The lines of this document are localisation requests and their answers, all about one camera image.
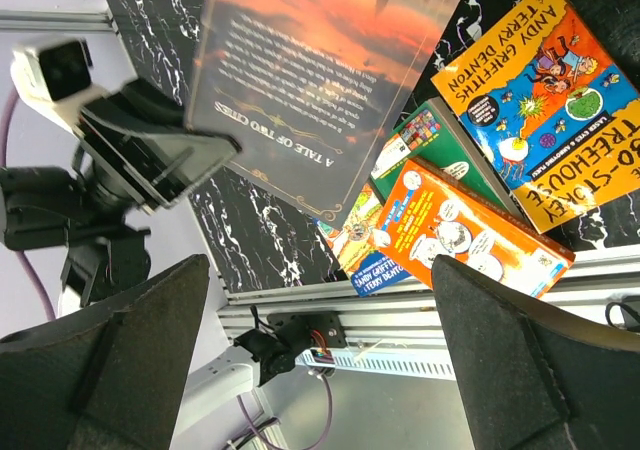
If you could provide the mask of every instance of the book spine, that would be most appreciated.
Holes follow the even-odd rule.
[[[382,195],[382,192],[376,185],[376,179],[369,175],[369,178],[367,178],[367,184],[371,187],[371,191],[380,202],[380,205],[384,206],[384,204],[387,203],[387,199],[384,198],[384,195]]]
[[[546,235],[541,235],[537,233],[532,227],[523,223],[521,220],[517,219],[516,217],[509,214],[508,212],[505,212],[503,209],[493,204],[492,202],[484,198],[482,195],[479,195],[476,192],[470,190],[469,188],[467,188],[466,185],[462,184],[461,182],[451,177],[450,175],[447,175],[435,165],[432,165],[431,163],[427,162],[426,160],[420,157],[415,157],[412,160],[415,161],[421,167],[427,169],[438,180],[444,181],[450,187],[453,187],[459,192],[462,192],[468,197],[472,198],[475,201],[475,203],[477,203],[478,205],[482,205],[483,207],[487,208],[489,211],[495,213],[499,218],[502,218],[503,220],[506,220],[507,222],[511,223],[512,225],[517,227],[519,230],[524,232],[526,235],[540,242],[541,244],[545,245],[549,250],[554,251],[556,254],[558,254],[562,258],[568,260],[569,262],[573,262],[575,260],[576,256],[571,250],[563,247],[558,242],[550,239]]]
[[[453,135],[458,144],[469,156],[471,162],[482,174],[491,190],[493,190],[498,198],[500,198],[500,201],[509,211],[509,213],[525,222],[528,222],[528,219],[520,210],[520,207],[518,207],[518,205],[511,198],[509,191],[505,188],[502,180],[499,179],[496,175],[493,165],[487,162],[486,158],[478,149],[473,139],[469,135],[467,135],[467,132],[458,122],[458,119],[454,118],[453,113],[451,113],[445,101],[440,97],[435,97],[429,100],[429,105],[431,105],[432,110],[437,113],[438,116],[449,126],[451,135]]]

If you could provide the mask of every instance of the metal rail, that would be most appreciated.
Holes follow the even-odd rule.
[[[114,29],[106,13],[0,10],[0,31],[113,33]]]
[[[252,304],[262,315],[336,311],[348,344],[335,352],[337,368],[455,379],[432,292],[413,278],[384,290],[359,298],[349,282],[335,282],[227,294],[229,305],[218,315],[228,337],[234,338],[252,328]],[[579,254],[574,267],[542,300],[606,324],[606,304],[625,295],[640,295],[640,246]],[[612,319],[622,323],[619,312],[613,312]],[[298,363],[316,365],[307,353]]]

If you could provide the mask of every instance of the book cover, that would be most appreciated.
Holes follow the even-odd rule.
[[[206,0],[187,128],[228,166],[345,222],[458,0]]]
[[[382,149],[371,176],[385,201],[404,163],[413,157],[424,158],[512,215],[521,217],[494,169],[439,97],[420,105],[394,130]]]
[[[571,266],[574,254],[422,159],[409,160],[377,228],[380,251],[433,288],[431,266],[450,255],[534,297]]]
[[[376,250],[389,243],[387,234],[376,228],[381,213],[380,200],[371,186],[365,184],[340,230],[317,221],[329,248],[361,297],[409,276],[401,266]]]
[[[640,184],[640,99],[567,0],[522,0],[432,79],[539,232]]]
[[[450,118],[447,118],[445,112],[448,112]],[[404,163],[413,156],[423,157],[478,194],[503,208],[510,207],[510,213],[522,218],[480,152],[476,148],[465,148],[459,143],[454,136],[455,127],[459,133],[464,132],[441,99],[434,98],[425,102],[394,130],[394,135],[385,144],[371,174],[378,178],[374,178],[373,184],[365,185],[342,229],[336,230],[318,223],[327,244],[360,296],[370,295],[410,275],[376,250],[375,236],[379,240],[385,234],[375,229],[382,212],[382,203],[372,185],[378,187],[379,193],[384,197],[383,201],[386,201]],[[470,158],[471,153],[477,153],[479,159]],[[474,162],[484,164],[483,172]],[[487,183],[489,180],[493,181],[498,191],[494,191]]]

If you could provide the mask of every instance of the white label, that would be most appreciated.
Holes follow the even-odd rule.
[[[400,138],[400,135],[394,135],[384,146],[382,152],[380,152],[380,156],[378,157],[378,160],[376,160],[371,176],[373,178],[380,178],[387,170],[410,153],[411,150],[407,147],[407,144],[404,143],[402,138]]]
[[[451,175],[456,180],[460,180],[469,172],[469,164],[467,162],[452,163],[448,167],[443,168],[442,171]]]

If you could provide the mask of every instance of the orange book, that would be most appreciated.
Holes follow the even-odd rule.
[[[575,259],[570,250],[418,158],[405,164],[377,228],[390,242],[379,250],[430,288],[431,265],[440,254],[534,297],[548,291]]]

